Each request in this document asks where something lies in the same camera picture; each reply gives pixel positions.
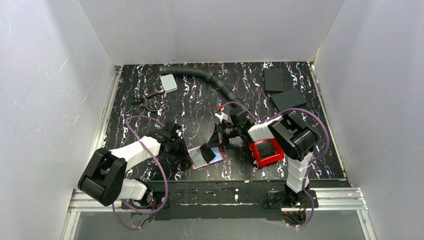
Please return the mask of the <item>red card holder wallet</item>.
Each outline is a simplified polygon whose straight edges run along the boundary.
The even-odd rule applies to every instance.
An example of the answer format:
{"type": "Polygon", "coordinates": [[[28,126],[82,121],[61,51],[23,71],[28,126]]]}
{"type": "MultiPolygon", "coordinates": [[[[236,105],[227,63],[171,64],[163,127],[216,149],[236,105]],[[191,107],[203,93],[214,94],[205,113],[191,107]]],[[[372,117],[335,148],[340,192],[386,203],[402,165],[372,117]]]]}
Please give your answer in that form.
{"type": "Polygon", "coordinates": [[[191,169],[198,170],[226,159],[221,147],[206,148],[205,145],[188,150],[192,160],[191,169]]]}

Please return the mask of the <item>red plastic tray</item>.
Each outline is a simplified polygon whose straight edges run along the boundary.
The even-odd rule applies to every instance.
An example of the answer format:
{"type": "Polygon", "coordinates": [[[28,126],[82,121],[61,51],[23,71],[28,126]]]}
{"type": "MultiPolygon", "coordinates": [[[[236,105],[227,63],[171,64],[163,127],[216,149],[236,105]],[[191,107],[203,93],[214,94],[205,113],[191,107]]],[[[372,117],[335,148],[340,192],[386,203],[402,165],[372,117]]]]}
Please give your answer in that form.
{"type": "Polygon", "coordinates": [[[248,144],[258,168],[269,166],[285,158],[285,153],[275,138],[248,144]]]}

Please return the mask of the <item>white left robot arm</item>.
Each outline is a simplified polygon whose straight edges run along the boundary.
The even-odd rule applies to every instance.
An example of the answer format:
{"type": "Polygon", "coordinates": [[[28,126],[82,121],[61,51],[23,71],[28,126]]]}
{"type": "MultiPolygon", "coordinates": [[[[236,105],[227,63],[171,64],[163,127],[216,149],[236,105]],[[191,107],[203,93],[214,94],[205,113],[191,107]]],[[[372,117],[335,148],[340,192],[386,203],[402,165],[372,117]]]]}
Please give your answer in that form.
{"type": "Polygon", "coordinates": [[[141,180],[128,179],[126,173],[152,158],[192,164],[180,125],[166,121],[162,128],[147,133],[134,143],[112,150],[97,149],[77,187],[106,207],[116,200],[134,200],[147,206],[153,201],[152,189],[141,180]]]}

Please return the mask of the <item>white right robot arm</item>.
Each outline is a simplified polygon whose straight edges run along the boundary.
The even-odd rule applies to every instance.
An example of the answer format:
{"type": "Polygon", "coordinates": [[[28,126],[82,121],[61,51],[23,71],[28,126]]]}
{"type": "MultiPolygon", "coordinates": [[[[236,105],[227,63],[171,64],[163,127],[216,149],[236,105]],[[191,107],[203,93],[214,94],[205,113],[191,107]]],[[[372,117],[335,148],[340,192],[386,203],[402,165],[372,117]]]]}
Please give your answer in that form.
{"type": "Polygon", "coordinates": [[[249,147],[252,157],[259,167],[264,167],[281,159],[288,162],[288,176],[285,190],[298,195],[309,185],[308,168],[318,134],[305,122],[299,109],[288,109],[286,114],[276,115],[262,123],[253,123],[247,110],[235,107],[229,116],[218,113],[220,121],[209,141],[199,150],[209,163],[216,157],[213,149],[224,146],[230,139],[240,138],[249,147]]]}

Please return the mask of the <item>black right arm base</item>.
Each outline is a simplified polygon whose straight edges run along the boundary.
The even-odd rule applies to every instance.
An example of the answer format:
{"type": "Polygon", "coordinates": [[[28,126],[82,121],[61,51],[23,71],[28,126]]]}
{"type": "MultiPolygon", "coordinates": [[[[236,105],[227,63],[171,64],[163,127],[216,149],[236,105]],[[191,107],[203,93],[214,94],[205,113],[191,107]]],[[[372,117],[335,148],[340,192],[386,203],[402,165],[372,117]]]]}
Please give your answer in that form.
{"type": "Polygon", "coordinates": [[[307,220],[307,210],[319,207],[318,197],[314,190],[294,193],[288,190],[269,190],[262,207],[268,210],[288,209],[282,211],[282,219],[286,225],[297,227],[304,225],[307,220]]]}

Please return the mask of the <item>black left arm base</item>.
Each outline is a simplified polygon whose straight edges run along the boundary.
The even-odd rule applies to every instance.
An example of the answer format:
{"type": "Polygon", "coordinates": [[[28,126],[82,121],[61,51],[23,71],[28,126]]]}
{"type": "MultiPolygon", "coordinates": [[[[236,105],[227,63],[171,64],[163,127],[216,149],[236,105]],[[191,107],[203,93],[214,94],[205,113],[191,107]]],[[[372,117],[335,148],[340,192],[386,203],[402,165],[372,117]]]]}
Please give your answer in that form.
{"type": "Polygon", "coordinates": [[[138,210],[156,210],[165,202],[164,191],[149,191],[141,200],[125,199],[121,201],[122,209],[129,209],[124,202],[138,210]]]}

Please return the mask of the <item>black pliers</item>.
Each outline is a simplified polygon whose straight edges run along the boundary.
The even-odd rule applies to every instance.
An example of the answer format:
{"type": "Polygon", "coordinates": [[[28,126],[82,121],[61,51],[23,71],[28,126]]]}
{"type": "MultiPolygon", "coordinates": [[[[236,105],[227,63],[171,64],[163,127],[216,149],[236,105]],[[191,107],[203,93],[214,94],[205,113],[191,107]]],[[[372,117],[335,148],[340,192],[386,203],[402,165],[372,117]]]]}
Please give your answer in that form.
{"type": "Polygon", "coordinates": [[[157,109],[153,109],[152,107],[148,106],[149,99],[154,98],[155,96],[163,95],[163,91],[155,91],[153,93],[147,94],[147,95],[140,95],[133,97],[133,102],[131,103],[132,106],[139,106],[151,113],[157,113],[157,109]]]}

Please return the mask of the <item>small grey box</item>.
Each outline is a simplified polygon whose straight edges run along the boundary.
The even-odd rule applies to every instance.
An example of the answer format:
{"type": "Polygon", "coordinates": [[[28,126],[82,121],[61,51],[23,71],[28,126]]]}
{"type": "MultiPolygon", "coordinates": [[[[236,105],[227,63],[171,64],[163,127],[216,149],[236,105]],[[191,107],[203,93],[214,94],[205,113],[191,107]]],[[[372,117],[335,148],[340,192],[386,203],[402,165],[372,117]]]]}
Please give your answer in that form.
{"type": "Polygon", "coordinates": [[[171,93],[178,89],[176,80],[172,74],[161,76],[160,81],[162,84],[162,88],[166,93],[171,93]]]}

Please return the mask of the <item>black flat pad upper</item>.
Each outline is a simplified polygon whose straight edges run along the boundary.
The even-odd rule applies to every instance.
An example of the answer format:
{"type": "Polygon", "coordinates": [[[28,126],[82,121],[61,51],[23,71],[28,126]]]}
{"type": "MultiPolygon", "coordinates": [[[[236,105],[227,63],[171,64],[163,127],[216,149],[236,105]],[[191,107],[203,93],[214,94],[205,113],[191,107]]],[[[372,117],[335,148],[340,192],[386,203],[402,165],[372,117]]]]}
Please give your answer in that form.
{"type": "Polygon", "coordinates": [[[280,69],[265,68],[263,70],[264,92],[267,94],[284,92],[284,76],[280,69]]]}

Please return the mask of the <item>black flat pad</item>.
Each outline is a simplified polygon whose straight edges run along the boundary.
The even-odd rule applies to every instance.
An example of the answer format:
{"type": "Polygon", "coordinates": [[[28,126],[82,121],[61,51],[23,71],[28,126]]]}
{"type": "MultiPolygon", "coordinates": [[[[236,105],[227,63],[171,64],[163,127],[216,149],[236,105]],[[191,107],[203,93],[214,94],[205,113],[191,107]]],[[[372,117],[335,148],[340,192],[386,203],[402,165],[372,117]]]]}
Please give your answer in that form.
{"type": "Polygon", "coordinates": [[[265,68],[263,70],[264,92],[267,94],[284,92],[284,76],[280,69],[265,68]]]}
{"type": "Polygon", "coordinates": [[[270,100],[278,112],[290,108],[302,108],[307,101],[298,89],[287,90],[270,96],[270,100]]]}

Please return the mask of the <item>black flat pad lower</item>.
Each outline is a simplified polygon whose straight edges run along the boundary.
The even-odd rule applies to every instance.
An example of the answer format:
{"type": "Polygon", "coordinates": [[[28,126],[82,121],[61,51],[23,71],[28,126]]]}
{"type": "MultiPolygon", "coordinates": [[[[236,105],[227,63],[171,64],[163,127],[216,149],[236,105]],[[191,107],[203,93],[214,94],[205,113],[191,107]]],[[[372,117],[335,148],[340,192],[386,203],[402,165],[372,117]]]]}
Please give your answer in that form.
{"type": "Polygon", "coordinates": [[[302,108],[307,101],[298,89],[287,90],[270,96],[270,100],[278,112],[290,108],[302,108]]]}

